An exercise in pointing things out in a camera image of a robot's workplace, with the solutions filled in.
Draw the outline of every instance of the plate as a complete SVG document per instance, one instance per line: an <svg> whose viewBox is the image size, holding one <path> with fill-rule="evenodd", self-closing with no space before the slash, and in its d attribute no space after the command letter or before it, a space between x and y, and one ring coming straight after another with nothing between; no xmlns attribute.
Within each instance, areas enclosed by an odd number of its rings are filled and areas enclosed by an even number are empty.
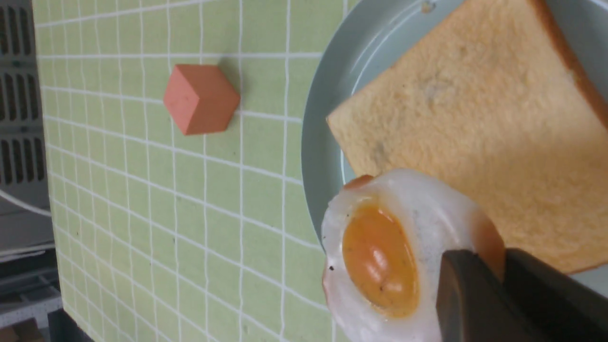
<svg viewBox="0 0 608 342"><path fill-rule="evenodd" d="M325 118L462 2L362 0L330 41L311 84L302 130L302 178L319 241L328 202L345 182L354 178ZM608 0L547 0L547 3L589 78L608 99ZM428 9L429 4L432 10L423 13L423 5ZM608 296L608 266L574 277Z"/></svg>

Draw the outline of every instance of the orange cube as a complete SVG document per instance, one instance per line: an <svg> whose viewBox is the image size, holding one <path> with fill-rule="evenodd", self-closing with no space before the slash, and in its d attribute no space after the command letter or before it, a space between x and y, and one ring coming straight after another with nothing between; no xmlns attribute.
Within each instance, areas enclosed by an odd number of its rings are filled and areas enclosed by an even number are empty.
<svg viewBox="0 0 608 342"><path fill-rule="evenodd" d="M184 135L225 131L241 96L216 65L178 64L163 102Z"/></svg>

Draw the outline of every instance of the bread slice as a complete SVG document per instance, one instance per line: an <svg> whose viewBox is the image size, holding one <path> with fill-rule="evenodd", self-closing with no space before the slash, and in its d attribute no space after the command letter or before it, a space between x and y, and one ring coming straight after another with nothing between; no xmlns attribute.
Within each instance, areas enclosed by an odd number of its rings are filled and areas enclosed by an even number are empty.
<svg viewBox="0 0 608 342"><path fill-rule="evenodd" d="M467 0L328 123L357 175L438 177L574 272L608 262L607 117L543 0Z"/></svg>

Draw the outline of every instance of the toy fried egg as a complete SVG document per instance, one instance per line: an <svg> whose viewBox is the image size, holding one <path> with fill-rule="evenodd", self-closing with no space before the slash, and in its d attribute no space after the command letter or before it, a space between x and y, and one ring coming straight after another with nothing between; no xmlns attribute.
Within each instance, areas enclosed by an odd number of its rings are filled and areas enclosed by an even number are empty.
<svg viewBox="0 0 608 342"><path fill-rule="evenodd" d="M501 279L505 247L468 197L413 170L347 184L322 223L323 289L352 342L441 341L441 256L471 250Z"/></svg>

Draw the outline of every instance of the vent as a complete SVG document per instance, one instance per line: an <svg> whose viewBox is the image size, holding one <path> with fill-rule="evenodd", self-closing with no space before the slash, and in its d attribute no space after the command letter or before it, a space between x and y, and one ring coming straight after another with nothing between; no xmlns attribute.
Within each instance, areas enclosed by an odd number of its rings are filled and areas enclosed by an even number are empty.
<svg viewBox="0 0 608 342"><path fill-rule="evenodd" d="M38 120L36 70L4 69L0 72L0 124L22 124Z"/></svg>
<svg viewBox="0 0 608 342"><path fill-rule="evenodd" d="M0 52L2 55L31 56L33 21L30 11L19 5L0 7Z"/></svg>
<svg viewBox="0 0 608 342"><path fill-rule="evenodd" d="M44 145L41 138L15 136L0 139L0 152L0 184L6 186L45 179Z"/></svg>

